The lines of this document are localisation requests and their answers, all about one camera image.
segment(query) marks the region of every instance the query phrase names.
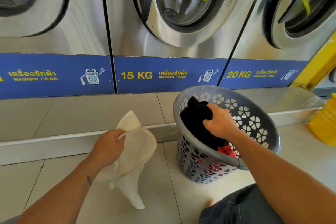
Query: yellow container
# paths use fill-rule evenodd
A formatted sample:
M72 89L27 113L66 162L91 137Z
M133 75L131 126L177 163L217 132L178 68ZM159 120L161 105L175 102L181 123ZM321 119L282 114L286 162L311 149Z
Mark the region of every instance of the yellow container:
M336 146L336 94L309 122L309 127L321 141Z

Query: washer door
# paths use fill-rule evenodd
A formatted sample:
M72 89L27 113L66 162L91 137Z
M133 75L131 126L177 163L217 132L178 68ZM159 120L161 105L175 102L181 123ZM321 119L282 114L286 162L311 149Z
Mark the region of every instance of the washer door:
M0 0L0 37L25 37L55 27L69 0Z
M310 42L323 31L323 25L334 23L335 0L273 0L270 39L280 49Z
M141 20L158 39L190 47L214 35L237 0L135 0Z

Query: gray plastic basket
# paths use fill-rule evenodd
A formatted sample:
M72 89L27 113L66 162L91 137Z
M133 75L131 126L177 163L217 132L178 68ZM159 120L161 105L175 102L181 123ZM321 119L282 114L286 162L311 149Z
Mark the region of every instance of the gray plastic basket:
M200 142L185 127L180 113L187 107L188 100L196 97L221 108L228 108L237 126L244 130L252 140L275 152L280 151L280 137L272 119L254 102L245 96L217 86L194 86L182 91L175 99L173 115L177 128L183 137L178 139L177 158L180 170L192 181L211 183L231 173L235 169L248 170L239 152L237 158L221 154Z

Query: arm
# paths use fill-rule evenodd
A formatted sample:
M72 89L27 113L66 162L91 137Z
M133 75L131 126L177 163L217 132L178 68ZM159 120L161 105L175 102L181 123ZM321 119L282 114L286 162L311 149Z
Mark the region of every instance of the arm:
M96 175L115 162L124 150L124 130L110 130L97 140L89 156L59 184L37 200L16 224L73 224Z
M237 128L227 109L208 104L204 126L239 151L268 203L285 223L336 223L336 194Z

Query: white laundry bag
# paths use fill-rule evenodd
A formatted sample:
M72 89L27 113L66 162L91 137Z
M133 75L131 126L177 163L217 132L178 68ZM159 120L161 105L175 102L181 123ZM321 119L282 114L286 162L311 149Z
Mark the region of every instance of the white laundry bag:
M127 132L124 151L116 162L99 172L97 180L110 180L110 188L117 187L137 209L145 206L138 194L140 173L156 150L157 142L153 134L141 126L133 111L128 112L119 122L117 128Z

